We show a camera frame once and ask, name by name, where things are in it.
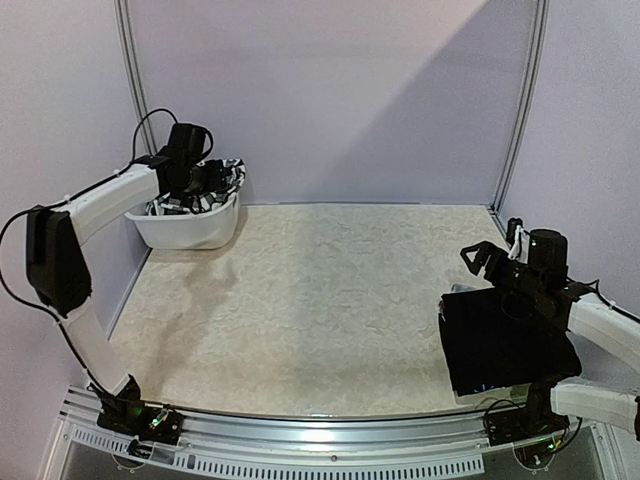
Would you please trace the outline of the black white plaid shirt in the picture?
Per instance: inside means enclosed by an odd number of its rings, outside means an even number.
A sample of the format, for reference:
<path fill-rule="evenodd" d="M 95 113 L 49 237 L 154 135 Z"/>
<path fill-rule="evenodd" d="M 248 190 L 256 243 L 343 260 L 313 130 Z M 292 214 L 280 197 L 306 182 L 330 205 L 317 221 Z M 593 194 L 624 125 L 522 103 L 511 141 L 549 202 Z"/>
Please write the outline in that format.
<path fill-rule="evenodd" d="M 159 194 L 149 201 L 148 216 L 199 215 L 224 206 L 246 179 L 241 158 L 198 163 L 164 159 L 157 168 Z"/>

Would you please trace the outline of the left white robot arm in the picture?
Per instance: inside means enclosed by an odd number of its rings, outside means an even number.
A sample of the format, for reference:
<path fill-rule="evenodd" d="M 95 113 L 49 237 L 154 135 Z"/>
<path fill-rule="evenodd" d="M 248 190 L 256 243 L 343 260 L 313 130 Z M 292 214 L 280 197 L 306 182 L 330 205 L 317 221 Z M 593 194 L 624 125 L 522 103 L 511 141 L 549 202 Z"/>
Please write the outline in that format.
<path fill-rule="evenodd" d="M 26 277 L 40 305 L 53 314 L 74 355 L 98 391 L 116 398 L 111 419 L 128 434 L 148 426 L 135 380 L 118 359 L 97 318 L 82 247 L 99 230 L 140 205 L 193 223 L 225 204 L 244 165 L 210 158 L 214 140 L 204 127 L 173 125 L 155 155 L 134 157 L 122 170 L 59 204 L 26 215 Z"/>

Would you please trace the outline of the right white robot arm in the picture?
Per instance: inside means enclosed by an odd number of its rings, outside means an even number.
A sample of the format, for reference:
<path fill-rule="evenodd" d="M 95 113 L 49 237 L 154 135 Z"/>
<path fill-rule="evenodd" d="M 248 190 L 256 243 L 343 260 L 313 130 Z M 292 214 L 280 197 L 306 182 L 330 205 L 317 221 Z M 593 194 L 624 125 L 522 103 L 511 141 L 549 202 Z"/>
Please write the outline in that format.
<path fill-rule="evenodd" d="M 515 298 L 510 315 L 536 313 L 560 334 L 581 336 L 630 366 L 639 368 L 639 318 L 604 297 L 596 283 L 568 278 L 568 240 L 555 230 L 526 231 L 509 222 L 504 250 L 482 241 L 460 255 L 473 275 Z M 554 373 L 531 383 L 517 427 L 527 436 L 564 428 L 571 416 L 597 420 L 639 432 L 639 396 L 586 381 L 576 374 Z"/>

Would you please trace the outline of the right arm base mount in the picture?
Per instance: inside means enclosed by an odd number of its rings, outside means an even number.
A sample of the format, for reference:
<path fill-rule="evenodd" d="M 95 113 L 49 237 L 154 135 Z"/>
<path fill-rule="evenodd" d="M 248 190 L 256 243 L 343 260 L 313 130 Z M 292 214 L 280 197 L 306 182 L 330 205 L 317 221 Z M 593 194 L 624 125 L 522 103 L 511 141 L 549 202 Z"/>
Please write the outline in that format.
<path fill-rule="evenodd" d="M 491 446 L 548 438 L 548 452 L 556 452 L 573 442 L 582 420 L 573 432 L 568 416 L 553 413 L 546 407 L 519 406 L 508 399 L 494 401 L 482 417 L 484 431 Z"/>

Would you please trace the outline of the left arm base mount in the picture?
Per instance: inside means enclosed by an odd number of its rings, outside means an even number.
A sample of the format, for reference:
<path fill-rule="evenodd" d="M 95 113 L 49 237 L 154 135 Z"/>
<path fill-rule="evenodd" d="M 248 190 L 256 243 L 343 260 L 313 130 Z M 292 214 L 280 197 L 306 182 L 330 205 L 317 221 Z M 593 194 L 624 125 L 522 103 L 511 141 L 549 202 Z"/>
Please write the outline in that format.
<path fill-rule="evenodd" d="M 101 397 L 97 425 L 105 430 L 136 437 L 139 441 L 176 446 L 185 417 L 175 409 L 149 405 L 142 400 Z"/>

